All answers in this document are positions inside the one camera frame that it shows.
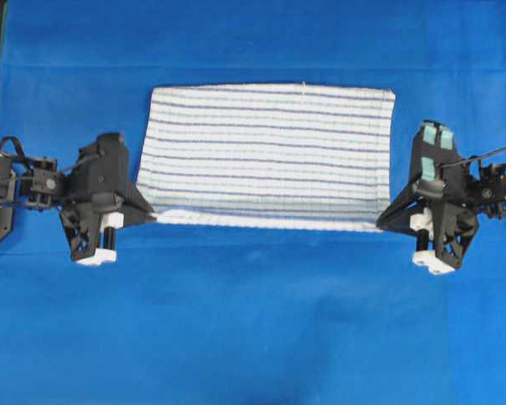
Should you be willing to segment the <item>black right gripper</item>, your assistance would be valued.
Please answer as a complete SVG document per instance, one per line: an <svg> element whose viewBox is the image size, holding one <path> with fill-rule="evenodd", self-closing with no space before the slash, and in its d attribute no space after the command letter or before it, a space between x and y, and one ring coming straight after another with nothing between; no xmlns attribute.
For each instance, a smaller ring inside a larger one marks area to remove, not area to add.
<svg viewBox="0 0 506 405"><path fill-rule="evenodd" d="M459 156L453 132L423 121L412 141L408 184L376 219L375 226L394 233L415 233L412 262L433 275L461 268L478 231L470 210L471 176Z"/></svg>

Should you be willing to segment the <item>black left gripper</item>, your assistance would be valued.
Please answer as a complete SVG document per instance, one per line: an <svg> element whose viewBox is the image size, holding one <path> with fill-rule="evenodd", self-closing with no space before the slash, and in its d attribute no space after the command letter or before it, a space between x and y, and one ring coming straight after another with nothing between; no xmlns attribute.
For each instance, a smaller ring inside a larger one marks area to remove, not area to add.
<svg viewBox="0 0 506 405"><path fill-rule="evenodd" d="M60 220L73 262L100 266L116 261L116 250L100 246L103 228L154 223L157 214L128 175L128 151L118 132L99 135L79 150L67 176ZM92 209L80 209L87 203Z"/></svg>

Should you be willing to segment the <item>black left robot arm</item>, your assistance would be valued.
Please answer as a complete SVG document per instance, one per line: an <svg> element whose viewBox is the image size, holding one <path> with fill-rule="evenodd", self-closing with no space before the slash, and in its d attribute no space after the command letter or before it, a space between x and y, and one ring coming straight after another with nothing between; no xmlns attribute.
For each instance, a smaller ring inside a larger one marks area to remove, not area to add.
<svg viewBox="0 0 506 405"><path fill-rule="evenodd" d="M116 233L157 218L129 176L129 153L118 132L100 134L74 165L24 153L16 137L0 142L0 242L17 209L58 212L70 258L84 266L116 261Z"/></svg>

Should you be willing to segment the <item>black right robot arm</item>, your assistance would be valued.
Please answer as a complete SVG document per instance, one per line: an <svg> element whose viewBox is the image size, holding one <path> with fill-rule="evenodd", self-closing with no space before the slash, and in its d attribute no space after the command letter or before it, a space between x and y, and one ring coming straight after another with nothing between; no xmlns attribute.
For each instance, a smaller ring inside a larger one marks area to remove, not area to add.
<svg viewBox="0 0 506 405"><path fill-rule="evenodd" d="M483 160L462 158L447 126L423 121L412 140L408 182L377 218L377 228L414 237L413 263L433 275L460 269L479 215L506 217L506 164L485 166Z"/></svg>

